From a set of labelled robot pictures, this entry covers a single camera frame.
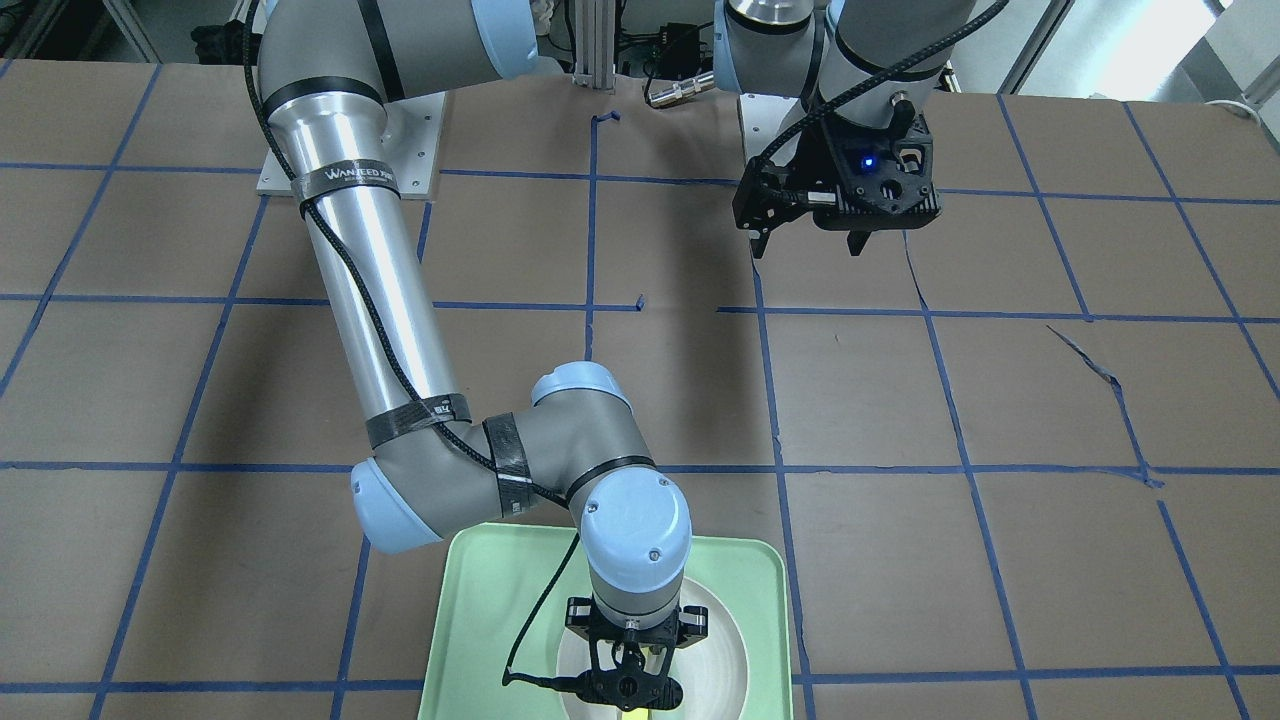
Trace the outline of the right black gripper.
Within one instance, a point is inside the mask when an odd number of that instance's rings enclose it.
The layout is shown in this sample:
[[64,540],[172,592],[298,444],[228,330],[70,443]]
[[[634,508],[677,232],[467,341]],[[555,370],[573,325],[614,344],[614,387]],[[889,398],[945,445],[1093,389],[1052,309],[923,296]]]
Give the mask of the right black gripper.
[[588,642],[590,666],[563,680],[563,692],[622,711],[676,710],[684,688],[671,669],[675,651],[708,637],[709,611],[686,605],[648,629],[617,626],[590,598],[567,601],[564,626]]

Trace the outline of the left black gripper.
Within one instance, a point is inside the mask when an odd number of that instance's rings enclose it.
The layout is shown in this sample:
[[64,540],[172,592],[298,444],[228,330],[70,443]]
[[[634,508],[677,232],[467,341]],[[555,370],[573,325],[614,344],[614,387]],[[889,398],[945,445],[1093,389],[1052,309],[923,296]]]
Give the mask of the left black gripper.
[[733,222],[750,232],[754,260],[764,258],[772,231],[803,217],[846,232],[850,256],[860,258],[874,232],[919,229],[941,214],[933,169],[933,136],[911,100],[892,102],[884,128],[832,111],[748,160]]

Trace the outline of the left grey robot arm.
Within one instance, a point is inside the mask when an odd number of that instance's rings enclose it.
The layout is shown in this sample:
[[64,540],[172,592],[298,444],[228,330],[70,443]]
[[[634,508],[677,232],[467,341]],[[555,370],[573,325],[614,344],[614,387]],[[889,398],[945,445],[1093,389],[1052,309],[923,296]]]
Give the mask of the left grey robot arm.
[[879,231],[914,231],[942,210],[923,109],[954,46],[1004,9],[972,1],[718,1],[719,87],[788,97],[765,146],[748,151],[732,200],[751,255],[810,217],[851,255]]

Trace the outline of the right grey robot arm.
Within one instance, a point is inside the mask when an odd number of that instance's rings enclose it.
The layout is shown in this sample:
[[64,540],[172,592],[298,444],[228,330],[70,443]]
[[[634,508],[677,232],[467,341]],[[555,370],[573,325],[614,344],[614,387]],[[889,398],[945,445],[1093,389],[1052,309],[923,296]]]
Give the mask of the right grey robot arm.
[[308,227],[372,450],[351,489],[385,553],[540,502],[573,518],[591,593],[568,603],[586,643],[575,676],[525,682],[582,702],[673,710],[676,650],[707,637],[680,601],[692,546],[682,491],[657,470],[616,378],[558,366],[531,406],[474,423],[401,217],[383,137],[392,102],[512,79],[539,61],[525,1],[275,1],[244,78]]

